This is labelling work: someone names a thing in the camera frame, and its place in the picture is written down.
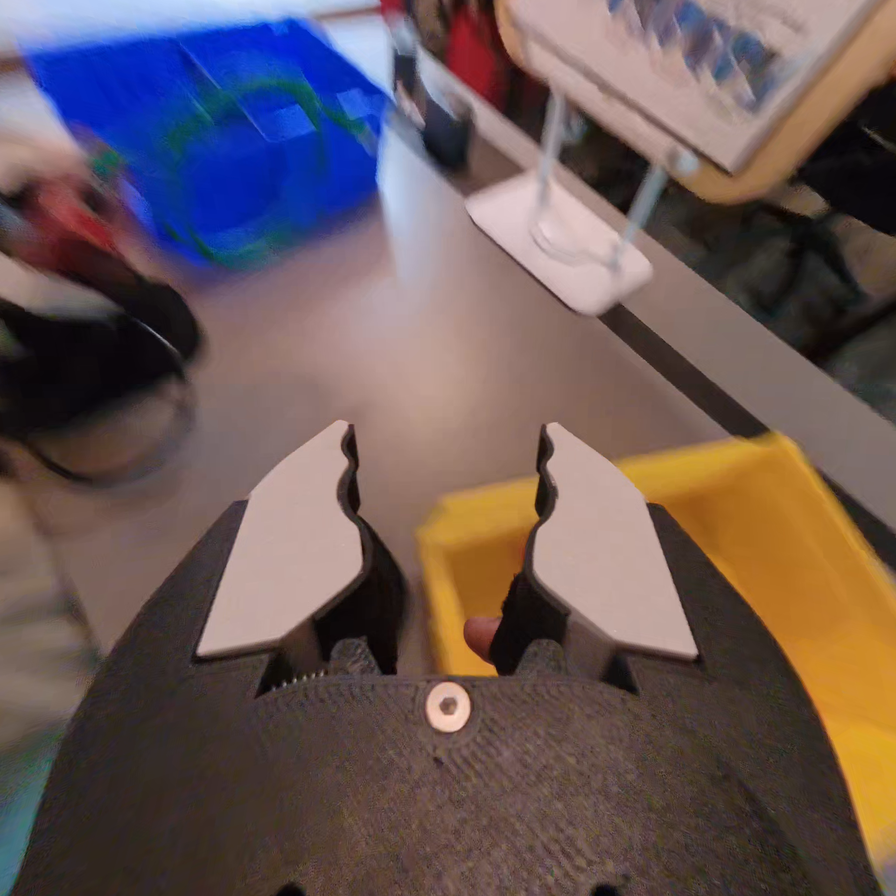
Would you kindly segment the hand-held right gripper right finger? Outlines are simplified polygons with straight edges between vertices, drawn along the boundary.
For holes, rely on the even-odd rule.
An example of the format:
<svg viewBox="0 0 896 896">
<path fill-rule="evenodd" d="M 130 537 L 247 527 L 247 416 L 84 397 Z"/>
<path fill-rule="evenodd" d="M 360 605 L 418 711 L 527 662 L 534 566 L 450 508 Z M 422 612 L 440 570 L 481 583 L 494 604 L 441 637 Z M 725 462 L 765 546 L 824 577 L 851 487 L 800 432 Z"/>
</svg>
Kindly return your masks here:
<svg viewBox="0 0 896 896">
<path fill-rule="evenodd" d="M 537 464 L 539 520 L 524 569 L 561 613 L 568 662 L 610 664 L 620 651 L 696 661 L 642 492 L 556 422 L 543 426 Z"/>
</svg>

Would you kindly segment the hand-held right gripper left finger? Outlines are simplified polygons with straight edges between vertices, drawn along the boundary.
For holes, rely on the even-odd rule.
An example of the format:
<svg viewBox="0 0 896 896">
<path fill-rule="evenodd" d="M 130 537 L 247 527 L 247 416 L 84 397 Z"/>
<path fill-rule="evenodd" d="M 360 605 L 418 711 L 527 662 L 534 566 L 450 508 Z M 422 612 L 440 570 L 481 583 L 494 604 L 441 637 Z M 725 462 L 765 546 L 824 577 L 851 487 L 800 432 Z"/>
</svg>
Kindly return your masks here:
<svg viewBox="0 0 896 896">
<path fill-rule="evenodd" d="M 313 620 L 363 570 L 362 536 L 339 487 L 353 464 L 353 427 L 336 420 L 251 491 L 196 647 L 213 659 L 295 644 L 322 650 Z"/>
</svg>

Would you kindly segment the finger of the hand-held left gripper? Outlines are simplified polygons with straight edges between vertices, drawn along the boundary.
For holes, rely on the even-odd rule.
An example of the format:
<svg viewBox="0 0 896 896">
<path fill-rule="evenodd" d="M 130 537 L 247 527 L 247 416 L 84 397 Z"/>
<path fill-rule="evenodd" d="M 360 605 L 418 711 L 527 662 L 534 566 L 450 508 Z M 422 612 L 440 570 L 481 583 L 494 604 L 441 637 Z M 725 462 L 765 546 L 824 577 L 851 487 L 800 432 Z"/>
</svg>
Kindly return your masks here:
<svg viewBox="0 0 896 896">
<path fill-rule="evenodd" d="M 107 318 L 118 308 L 95 290 L 39 273 L 1 255 L 1 297 L 32 313 L 65 318 Z"/>
</svg>

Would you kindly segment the red ethernet splitter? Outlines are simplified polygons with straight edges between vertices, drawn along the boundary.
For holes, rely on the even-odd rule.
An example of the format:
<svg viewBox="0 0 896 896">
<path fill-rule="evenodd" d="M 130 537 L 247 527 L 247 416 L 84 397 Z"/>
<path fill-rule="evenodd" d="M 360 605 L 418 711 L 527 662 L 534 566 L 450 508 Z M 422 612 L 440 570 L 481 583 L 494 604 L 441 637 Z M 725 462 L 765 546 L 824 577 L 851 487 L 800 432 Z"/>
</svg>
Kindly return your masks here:
<svg viewBox="0 0 896 896">
<path fill-rule="evenodd" d="M 18 224 L 10 248 L 20 260 L 54 273 L 67 270 L 84 248 L 122 261 L 116 207 L 96 186 L 66 180 L 28 185 L 13 197 Z"/>
</svg>

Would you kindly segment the yellow plastic bin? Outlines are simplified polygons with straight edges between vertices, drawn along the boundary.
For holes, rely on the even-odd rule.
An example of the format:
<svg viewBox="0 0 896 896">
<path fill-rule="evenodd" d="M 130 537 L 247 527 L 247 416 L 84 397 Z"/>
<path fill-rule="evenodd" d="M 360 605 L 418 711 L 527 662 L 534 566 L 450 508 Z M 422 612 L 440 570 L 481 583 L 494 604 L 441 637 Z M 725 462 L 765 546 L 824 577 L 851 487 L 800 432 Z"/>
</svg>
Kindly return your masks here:
<svg viewBox="0 0 896 896">
<path fill-rule="evenodd" d="M 616 462 L 666 508 L 765 623 L 833 742 L 860 828 L 894 894 L 894 576 L 779 433 Z M 494 676 L 462 637 L 496 616 L 536 523 L 534 477 L 441 497 L 417 531 L 435 664 Z"/>
</svg>

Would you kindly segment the blue plastic bin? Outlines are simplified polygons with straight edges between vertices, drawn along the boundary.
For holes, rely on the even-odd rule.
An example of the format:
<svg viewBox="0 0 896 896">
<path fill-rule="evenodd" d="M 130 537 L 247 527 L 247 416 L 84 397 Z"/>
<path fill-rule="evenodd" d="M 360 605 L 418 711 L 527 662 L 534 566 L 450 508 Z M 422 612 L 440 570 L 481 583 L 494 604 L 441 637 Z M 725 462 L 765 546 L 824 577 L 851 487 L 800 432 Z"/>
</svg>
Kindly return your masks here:
<svg viewBox="0 0 896 896">
<path fill-rule="evenodd" d="M 63 122 L 101 141 L 167 251 L 241 269 L 377 192 L 392 98 L 309 21 L 21 49 Z"/>
</svg>

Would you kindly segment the grey desk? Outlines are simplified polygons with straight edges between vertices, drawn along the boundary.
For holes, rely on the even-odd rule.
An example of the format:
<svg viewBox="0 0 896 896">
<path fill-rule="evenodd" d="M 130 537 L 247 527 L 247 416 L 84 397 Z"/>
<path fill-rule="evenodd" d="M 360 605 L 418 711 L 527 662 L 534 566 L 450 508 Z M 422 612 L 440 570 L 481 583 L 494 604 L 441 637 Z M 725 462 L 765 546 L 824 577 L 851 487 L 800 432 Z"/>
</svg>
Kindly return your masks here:
<svg viewBox="0 0 896 896">
<path fill-rule="evenodd" d="M 531 475 L 552 421 L 610 458 L 782 432 L 894 570 L 892 424 L 649 237 L 641 292 L 599 319 L 563 307 L 465 209 L 467 192 L 534 155 L 496 124 L 482 118 L 470 184 L 395 122 L 375 200 L 260 272 L 134 247 L 193 302 L 208 343 L 173 464 L 131 487 L 44 495 L 102 653 L 227 506 L 334 420 L 355 426 L 362 510 L 411 580 L 435 500 Z"/>
</svg>

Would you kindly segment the black padded wrist rest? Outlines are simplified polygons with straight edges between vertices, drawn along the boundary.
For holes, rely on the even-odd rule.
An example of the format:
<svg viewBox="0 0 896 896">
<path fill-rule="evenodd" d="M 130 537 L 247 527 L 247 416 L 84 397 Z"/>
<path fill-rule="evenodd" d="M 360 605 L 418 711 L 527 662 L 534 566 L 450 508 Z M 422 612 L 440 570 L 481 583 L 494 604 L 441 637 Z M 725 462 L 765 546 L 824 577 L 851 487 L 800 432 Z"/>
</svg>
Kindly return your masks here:
<svg viewBox="0 0 896 896">
<path fill-rule="evenodd" d="M 105 294 L 102 315 L 51 315 L 5 298 L 2 436 L 21 445 L 61 432 L 163 385 L 181 395 L 203 331 L 171 286 L 141 275 Z"/>
</svg>

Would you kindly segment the person's cream clothing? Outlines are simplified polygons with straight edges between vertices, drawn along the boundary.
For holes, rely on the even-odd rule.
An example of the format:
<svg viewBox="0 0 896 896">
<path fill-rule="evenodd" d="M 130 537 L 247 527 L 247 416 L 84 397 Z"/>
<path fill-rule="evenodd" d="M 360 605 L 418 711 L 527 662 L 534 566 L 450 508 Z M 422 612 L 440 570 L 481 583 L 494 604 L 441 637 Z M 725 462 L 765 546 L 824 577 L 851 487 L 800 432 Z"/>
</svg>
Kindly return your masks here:
<svg viewBox="0 0 896 896">
<path fill-rule="evenodd" d="M 64 731 L 99 665 L 94 639 L 20 489 L 1 484 L 2 774 Z"/>
</svg>

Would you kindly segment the white document stand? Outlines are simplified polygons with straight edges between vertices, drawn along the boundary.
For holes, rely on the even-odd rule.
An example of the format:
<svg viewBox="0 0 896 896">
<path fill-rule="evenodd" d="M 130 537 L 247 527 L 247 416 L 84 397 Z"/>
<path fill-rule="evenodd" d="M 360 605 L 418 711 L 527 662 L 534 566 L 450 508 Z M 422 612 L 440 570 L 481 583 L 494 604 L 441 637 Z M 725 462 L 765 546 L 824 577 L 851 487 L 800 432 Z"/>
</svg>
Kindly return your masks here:
<svg viewBox="0 0 896 896">
<path fill-rule="evenodd" d="M 651 163 L 617 230 L 554 177 L 566 96 L 551 87 L 538 166 L 468 196 L 473 223 L 578 315 L 597 317 L 647 285 L 653 266 L 634 246 L 672 174 L 692 175 L 697 157 L 674 147 Z"/>
</svg>

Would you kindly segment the black pole clamp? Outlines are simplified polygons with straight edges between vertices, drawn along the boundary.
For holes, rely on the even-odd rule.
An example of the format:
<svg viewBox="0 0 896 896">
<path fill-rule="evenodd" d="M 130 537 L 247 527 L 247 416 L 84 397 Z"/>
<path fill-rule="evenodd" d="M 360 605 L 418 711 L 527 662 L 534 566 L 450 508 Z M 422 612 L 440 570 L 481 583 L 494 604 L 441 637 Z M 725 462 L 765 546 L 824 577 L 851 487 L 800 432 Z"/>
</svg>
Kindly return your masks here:
<svg viewBox="0 0 896 896">
<path fill-rule="evenodd" d="M 417 31 L 406 16 L 389 17 L 386 24 L 392 44 L 393 97 L 402 115 L 421 130 L 424 125 L 425 102 L 420 99 Z"/>
</svg>

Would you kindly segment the dark grey box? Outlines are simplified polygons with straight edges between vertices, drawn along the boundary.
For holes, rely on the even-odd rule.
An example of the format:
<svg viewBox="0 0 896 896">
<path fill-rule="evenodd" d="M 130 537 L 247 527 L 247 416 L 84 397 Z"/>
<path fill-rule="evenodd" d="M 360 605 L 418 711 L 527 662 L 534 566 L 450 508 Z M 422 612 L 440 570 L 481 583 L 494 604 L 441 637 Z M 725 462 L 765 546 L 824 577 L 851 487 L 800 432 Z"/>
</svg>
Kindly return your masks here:
<svg viewBox="0 0 896 896">
<path fill-rule="evenodd" d="M 472 112 L 461 97 L 426 92 L 421 138 L 439 167 L 450 172 L 466 169 L 472 133 Z"/>
</svg>

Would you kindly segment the red crate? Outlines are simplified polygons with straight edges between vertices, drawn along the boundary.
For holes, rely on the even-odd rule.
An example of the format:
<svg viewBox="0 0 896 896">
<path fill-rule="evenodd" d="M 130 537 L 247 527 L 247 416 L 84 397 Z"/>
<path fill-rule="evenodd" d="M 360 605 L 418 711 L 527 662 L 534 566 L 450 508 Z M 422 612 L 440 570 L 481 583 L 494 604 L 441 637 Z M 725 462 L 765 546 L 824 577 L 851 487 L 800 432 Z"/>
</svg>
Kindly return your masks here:
<svg viewBox="0 0 896 896">
<path fill-rule="evenodd" d="M 454 2 L 445 61 L 478 96 L 504 109 L 512 65 L 497 27 L 495 2 Z"/>
</svg>

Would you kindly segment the tan printed poster board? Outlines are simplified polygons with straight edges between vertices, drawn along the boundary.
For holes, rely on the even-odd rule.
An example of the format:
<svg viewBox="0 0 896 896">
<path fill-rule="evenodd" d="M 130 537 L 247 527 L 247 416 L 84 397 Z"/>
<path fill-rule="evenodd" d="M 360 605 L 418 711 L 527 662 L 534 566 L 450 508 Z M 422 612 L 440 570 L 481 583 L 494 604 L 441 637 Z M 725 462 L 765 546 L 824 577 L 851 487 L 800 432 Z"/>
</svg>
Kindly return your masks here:
<svg viewBox="0 0 896 896">
<path fill-rule="evenodd" d="M 893 1 L 496 7 L 526 72 L 715 204 L 783 184 L 894 67 Z"/>
</svg>

